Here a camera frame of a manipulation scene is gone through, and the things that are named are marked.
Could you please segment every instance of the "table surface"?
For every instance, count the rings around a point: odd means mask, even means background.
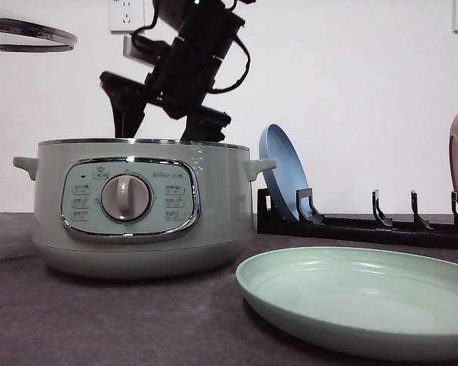
[[[458,250],[255,235],[223,267],[155,281],[101,281],[48,268],[31,213],[0,213],[0,365],[392,365],[329,351],[279,331],[244,301],[244,259],[297,246],[388,249],[458,263]],[[429,363],[458,365],[458,361]]]

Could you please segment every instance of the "control knob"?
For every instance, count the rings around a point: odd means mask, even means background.
[[[150,205],[151,194],[146,183],[134,175],[113,177],[102,190],[104,211],[118,221],[141,217]]]

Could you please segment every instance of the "glass lid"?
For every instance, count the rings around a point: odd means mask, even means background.
[[[76,36],[64,30],[0,11],[0,51],[61,52],[72,50]]]

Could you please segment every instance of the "dish rack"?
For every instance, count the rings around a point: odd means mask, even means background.
[[[376,242],[402,246],[458,249],[458,192],[451,193],[452,223],[430,223],[418,213],[418,195],[411,192],[412,221],[393,220],[379,206],[379,190],[372,193],[373,219],[328,216],[315,208],[312,188],[296,191],[298,221],[283,219],[270,197],[268,188],[258,190],[257,232],[261,234],[304,236]],[[308,199],[312,215],[301,208]]]

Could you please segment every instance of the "mint green cooker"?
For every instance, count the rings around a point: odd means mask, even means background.
[[[39,143],[14,158],[35,181],[44,261],[94,278],[157,278],[222,265],[253,235],[251,182],[272,159],[244,146],[175,140]]]

